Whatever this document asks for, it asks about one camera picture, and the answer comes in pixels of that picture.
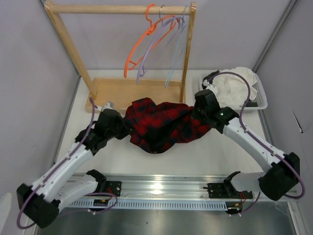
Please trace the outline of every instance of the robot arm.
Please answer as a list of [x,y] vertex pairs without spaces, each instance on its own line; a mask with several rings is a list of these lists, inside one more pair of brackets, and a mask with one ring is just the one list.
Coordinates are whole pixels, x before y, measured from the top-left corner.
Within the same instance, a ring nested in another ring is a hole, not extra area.
[[18,187],[20,209],[39,227],[51,224],[64,207],[78,198],[92,192],[104,192],[106,177],[96,170],[87,172],[80,181],[65,185],[72,174],[110,139],[120,140],[129,133],[121,115],[112,108],[104,109],[93,124],[88,135],[88,128],[79,133],[68,152],[48,172],[30,186]]
[[262,140],[247,125],[240,122],[239,115],[229,107],[220,108],[211,90],[195,94],[195,107],[192,118],[209,123],[212,128],[234,140],[261,166],[264,172],[234,172],[224,180],[225,190],[258,191],[277,201],[292,189],[299,181],[286,166],[286,161],[299,175],[300,160],[294,154],[283,151]]

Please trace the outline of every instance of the plaid shirt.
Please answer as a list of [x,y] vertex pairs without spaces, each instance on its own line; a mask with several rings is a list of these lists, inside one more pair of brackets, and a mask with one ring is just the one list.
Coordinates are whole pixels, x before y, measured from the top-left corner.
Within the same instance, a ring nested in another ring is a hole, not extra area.
[[201,138],[211,127],[191,119],[192,109],[169,102],[156,105],[150,98],[134,101],[124,117],[132,129],[131,143],[148,153],[163,153],[175,143]]

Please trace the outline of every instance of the white cloth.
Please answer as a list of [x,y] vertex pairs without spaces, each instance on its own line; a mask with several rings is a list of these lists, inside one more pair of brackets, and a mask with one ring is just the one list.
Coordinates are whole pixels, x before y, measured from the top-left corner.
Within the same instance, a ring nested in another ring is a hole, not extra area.
[[[257,82],[255,74],[251,69],[245,67],[237,67],[231,70],[222,70],[220,72],[234,72],[241,75],[250,85],[250,100],[254,100],[257,90],[252,87]],[[212,85],[206,87],[210,89],[216,96],[220,107],[225,106],[242,106],[248,96],[248,88],[245,82],[231,74],[222,74],[213,79]]]

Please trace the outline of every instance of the wooden rack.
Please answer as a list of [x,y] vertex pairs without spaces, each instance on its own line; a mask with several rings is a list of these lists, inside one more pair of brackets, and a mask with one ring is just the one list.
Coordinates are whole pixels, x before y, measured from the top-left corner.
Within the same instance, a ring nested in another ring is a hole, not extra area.
[[[149,14],[158,15],[161,6],[152,6]],[[163,6],[162,15],[182,15],[185,6]],[[85,64],[80,57],[77,48],[65,26],[60,13],[68,14],[142,14],[144,15],[147,6],[126,6],[126,5],[56,5],[53,1],[45,1],[45,10],[58,32],[66,50],[74,62],[78,72],[90,91],[90,96],[98,106],[104,106],[108,101],[112,101],[114,108],[123,112],[131,105],[131,102],[140,98],[150,97],[156,104],[168,102],[185,102],[185,84],[191,47],[191,40],[194,28],[197,5],[192,2],[185,10],[185,15],[189,15],[189,25],[187,32],[186,53],[182,78],[180,81],[171,81],[167,88],[164,88],[165,80],[141,79],[137,85],[135,79],[109,79],[94,78],[92,81]],[[85,109],[90,112],[91,104],[87,98]]]

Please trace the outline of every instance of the white basket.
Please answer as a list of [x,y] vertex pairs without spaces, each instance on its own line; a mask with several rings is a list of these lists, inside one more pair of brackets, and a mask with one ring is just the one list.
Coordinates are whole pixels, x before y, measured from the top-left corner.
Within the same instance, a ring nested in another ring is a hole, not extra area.
[[[202,90],[202,81],[203,78],[206,77],[206,75],[202,75],[199,79],[199,89],[200,91]],[[258,107],[245,107],[245,111],[247,110],[260,110],[260,109],[266,109],[268,106],[268,100],[266,99],[266,95],[265,95],[265,91],[264,88],[262,86],[262,83],[260,81],[259,76],[255,73],[255,78],[257,83],[255,83],[253,86],[254,89],[256,89],[258,91],[257,95],[256,95],[256,102],[258,104]],[[229,106],[230,108],[232,108],[233,110],[241,110],[240,106]]]

